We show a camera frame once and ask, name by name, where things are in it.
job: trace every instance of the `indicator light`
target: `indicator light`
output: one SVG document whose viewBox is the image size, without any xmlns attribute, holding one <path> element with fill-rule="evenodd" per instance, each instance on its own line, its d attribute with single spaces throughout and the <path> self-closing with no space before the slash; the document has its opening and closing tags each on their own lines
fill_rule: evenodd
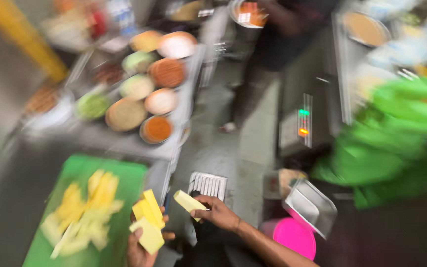
<svg viewBox="0 0 427 267">
<path fill-rule="evenodd" d="M 309 111 L 304 110 L 304 109 L 300 109 L 299 113 L 302 114 L 302 115 L 306 115 L 306 116 L 309 116 L 309 114 L 310 114 Z"/>
</svg>

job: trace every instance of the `cutting board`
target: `cutting board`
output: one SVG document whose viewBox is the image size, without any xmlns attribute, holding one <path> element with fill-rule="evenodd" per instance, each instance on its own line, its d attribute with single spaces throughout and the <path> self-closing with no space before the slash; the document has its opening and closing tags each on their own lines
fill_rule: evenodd
<svg viewBox="0 0 427 267">
<path fill-rule="evenodd" d="M 87 181 L 92 174 L 103 169 L 112 172 L 120 179 L 116 191 L 116 199 L 123 200 L 124 206 L 110 220 L 109 243 L 101 252 L 90 246 L 81 252 L 68 257 L 59 256 L 52 260 L 50 254 L 54 249 L 45 236 L 38 230 L 34 235 L 23 267 L 122 267 L 125 263 L 126 243 L 131 223 L 129 215 L 133 203 L 139 198 L 143 189 L 144 176 L 148 168 L 143 164 L 100 159 L 86 155 L 72 155 L 62 166 L 62 172 L 49 196 L 47 207 L 39 225 L 45 217 L 53 212 L 61 203 L 66 188 L 77 182 L 84 200 L 87 199 Z"/>
</svg>

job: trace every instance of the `stainless steel tray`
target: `stainless steel tray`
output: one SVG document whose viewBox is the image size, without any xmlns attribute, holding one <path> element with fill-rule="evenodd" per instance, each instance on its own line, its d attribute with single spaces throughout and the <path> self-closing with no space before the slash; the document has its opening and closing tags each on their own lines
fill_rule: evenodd
<svg viewBox="0 0 427 267">
<path fill-rule="evenodd" d="M 337 215 L 335 205 L 308 180 L 297 179 L 293 183 L 283 208 L 305 227 L 327 239 Z"/>
</svg>

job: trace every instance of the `orange sauce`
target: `orange sauce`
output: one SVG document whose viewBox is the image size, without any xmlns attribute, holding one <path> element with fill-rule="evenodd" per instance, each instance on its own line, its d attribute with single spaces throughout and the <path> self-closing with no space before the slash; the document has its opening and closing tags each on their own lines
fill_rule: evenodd
<svg viewBox="0 0 427 267">
<path fill-rule="evenodd" d="M 238 21 L 263 27 L 266 23 L 266 13 L 258 8 L 258 3 L 243 2 L 238 12 Z"/>
</svg>

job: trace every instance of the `floor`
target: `floor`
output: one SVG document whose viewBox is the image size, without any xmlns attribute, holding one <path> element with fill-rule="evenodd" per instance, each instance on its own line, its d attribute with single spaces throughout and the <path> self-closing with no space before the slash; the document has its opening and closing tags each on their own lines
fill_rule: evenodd
<svg viewBox="0 0 427 267">
<path fill-rule="evenodd" d="M 187 191 L 194 171 L 227 177 L 224 202 L 246 222 L 258 227 L 263 174 L 272 170 L 274 163 L 278 84 L 268 89 L 241 131 L 221 133 L 218 127 L 227 122 L 229 102 L 234 95 L 223 85 L 239 81 L 241 72 L 241 62 L 219 62 L 210 87 L 199 94 L 191 118 L 192 132 L 182 147 L 177 169 L 171 177 L 170 192 Z M 189 214 L 172 196 L 169 203 L 170 220 L 166 229 L 195 244 Z"/>
</svg>

